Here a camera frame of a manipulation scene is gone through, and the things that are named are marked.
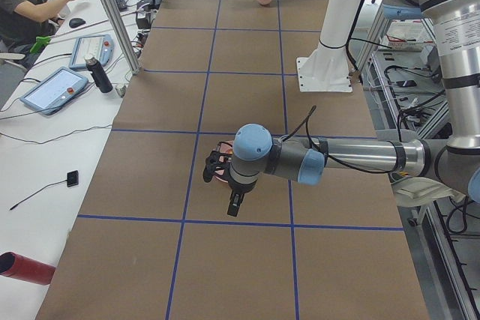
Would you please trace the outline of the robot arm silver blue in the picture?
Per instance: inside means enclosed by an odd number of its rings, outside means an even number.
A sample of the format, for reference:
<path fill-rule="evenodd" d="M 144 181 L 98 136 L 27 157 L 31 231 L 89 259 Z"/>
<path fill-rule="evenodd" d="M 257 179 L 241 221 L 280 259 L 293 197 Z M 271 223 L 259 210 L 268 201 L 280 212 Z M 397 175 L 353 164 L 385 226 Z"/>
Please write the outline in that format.
<path fill-rule="evenodd" d="M 324 139 L 294 133 L 278 138 L 246 124 L 232 154 L 220 163 L 231 188 L 227 213 L 236 216 L 261 174 L 317 184 L 326 167 L 371 174 L 407 172 L 479 200 L 479 0 L 383 0 L 389 19 L 428 18 L 452 126 L 445 140 L 375 141 Z"/>

